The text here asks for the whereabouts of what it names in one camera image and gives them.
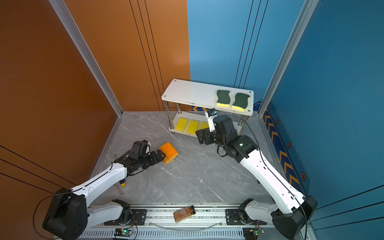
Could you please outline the orange scrub sponge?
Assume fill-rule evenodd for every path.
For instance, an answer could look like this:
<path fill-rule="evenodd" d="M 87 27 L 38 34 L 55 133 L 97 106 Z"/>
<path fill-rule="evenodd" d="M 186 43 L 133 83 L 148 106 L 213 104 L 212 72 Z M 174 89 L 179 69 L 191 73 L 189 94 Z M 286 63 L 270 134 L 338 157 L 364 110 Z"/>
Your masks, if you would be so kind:
<path fill-rule="evenodd" d="M 172 159 L 172 158 L 176 158 L 179 155 L 177 150 L 173 147 L 173 145 L 170 142 L 167 142 L 162 146 L 160 146 L 159 150 L 161 150 L 166 155 L 165 158 Z"/>
<path fill-rule="evenodd" d="M 171 162 L 173 162 L 175 159 L 176 159 L 176 158 L 172 158 L 172 159 L 165 158 L 165 159 L 164 159 L 164 164 L 171 163 Z"/>

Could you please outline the large yellow coarse sponge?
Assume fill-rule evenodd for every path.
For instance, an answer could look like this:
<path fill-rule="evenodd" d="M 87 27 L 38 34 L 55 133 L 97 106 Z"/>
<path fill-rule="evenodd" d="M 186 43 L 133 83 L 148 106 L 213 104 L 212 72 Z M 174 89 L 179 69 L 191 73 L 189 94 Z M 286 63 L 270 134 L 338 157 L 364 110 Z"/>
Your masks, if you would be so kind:
<path fill-rule="evenodd" d="M 209 128 L 209 124 L 207 122 L 202 122 L 200 127 L 199 127 L 199 130 L 203 130 L 206 128 Z"/>

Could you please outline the green scouring sponge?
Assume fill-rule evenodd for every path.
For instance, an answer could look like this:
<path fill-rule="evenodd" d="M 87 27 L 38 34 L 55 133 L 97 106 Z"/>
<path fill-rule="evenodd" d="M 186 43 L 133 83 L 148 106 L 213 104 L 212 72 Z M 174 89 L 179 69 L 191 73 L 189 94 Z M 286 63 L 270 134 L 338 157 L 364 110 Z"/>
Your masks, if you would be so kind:
<path fill-rule="evenodd" d="M 244 94 L 244 93 L 237 93 L 235 95 L 235 101 L 232 104 L 232 108 L 245 112 L 246 108 L 248 107 L 250 95 Z"/>
<path fill-rule="evenodd" d="M 231 103 L 230 91 L 217 90 L 217 103 L 219 107 L 229 107 Z"/>

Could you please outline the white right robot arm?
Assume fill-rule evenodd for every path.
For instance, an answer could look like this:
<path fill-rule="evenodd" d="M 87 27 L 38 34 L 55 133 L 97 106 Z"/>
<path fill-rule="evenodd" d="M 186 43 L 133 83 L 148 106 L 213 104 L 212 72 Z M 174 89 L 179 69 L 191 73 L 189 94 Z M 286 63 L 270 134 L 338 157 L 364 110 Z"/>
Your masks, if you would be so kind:
<path fill-rule="evenodd" d="M 274 225 L 288 240 L 293 240 L 301 229 L 308 228 L 318 202 L 305 196 L 279 174 L 262 153 L 257 138 L 239 135 L 227 115 L 217 115 L 215 109 L 206 113 L 208 128 L 196 131 L 200 144 L 216 144 L 218 149 L 252 173 L 267 190 L 274 203 L 259 203 L 247 199 L 238 208 L 239 217 L 247 225 L 262 221 Z"/>

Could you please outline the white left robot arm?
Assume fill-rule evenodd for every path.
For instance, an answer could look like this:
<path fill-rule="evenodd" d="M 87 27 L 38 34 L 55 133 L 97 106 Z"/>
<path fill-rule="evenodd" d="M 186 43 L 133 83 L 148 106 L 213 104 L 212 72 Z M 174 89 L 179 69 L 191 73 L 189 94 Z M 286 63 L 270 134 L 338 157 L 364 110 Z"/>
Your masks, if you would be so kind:
<path fill-rule="evenodd" d="M 75 240 L 85 230 L 105 222 L 125 225 L 133 217 L 130 204 L 122 200 L 95 205 L 93 202 L 116 183 L 125 184 L 126 178 L 162 162 L 166 154 L 151 151 L 148 141 L 136 141 L 130 150 L 111 163 L 100 174 L 75 186 L 62 188 L 53 196 L 42 227 L 62 240 Z"/>

